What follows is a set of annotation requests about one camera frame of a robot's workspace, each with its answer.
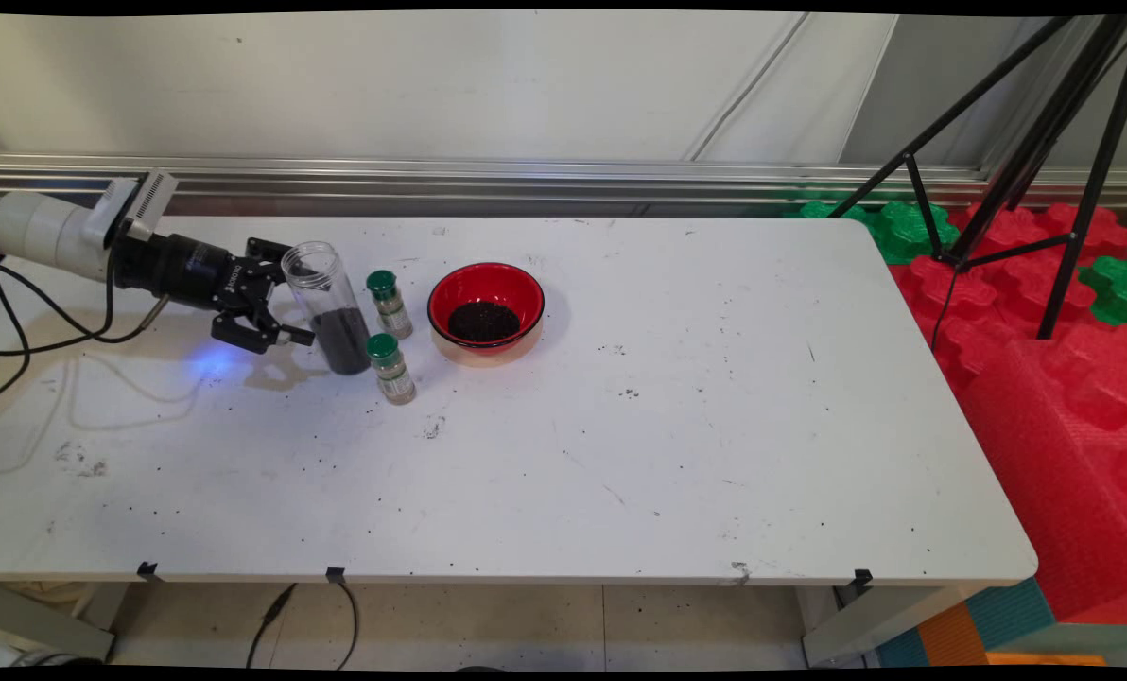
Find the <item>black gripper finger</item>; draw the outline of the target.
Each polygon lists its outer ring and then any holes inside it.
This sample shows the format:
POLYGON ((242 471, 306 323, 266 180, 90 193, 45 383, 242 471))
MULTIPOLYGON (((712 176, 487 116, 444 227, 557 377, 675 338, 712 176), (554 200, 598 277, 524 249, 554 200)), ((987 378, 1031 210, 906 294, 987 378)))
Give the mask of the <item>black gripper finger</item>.
POLYGON ((283 259, 291 249, 289 245, 249 237, 245 244, 245 277, 250 281, 266 278, 275 285, 285 284, 283 259))
POLYGON ((266 307, 221 309, 212 322, 212 337, 239 350, 264 355, 274 345, 312 346, 316 333, 277 322, 266 307))

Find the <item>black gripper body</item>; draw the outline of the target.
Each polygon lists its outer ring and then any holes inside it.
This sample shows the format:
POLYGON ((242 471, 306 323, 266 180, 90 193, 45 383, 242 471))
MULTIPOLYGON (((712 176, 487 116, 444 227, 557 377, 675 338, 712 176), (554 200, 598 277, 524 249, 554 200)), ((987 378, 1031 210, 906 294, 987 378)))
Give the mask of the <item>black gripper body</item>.
POLYGON ((245 277, 245 253, 236 255, 186 236, 121 236, 113 244, 113 283, 147 290, 201 310, 269 309, 269 280, 245 277))

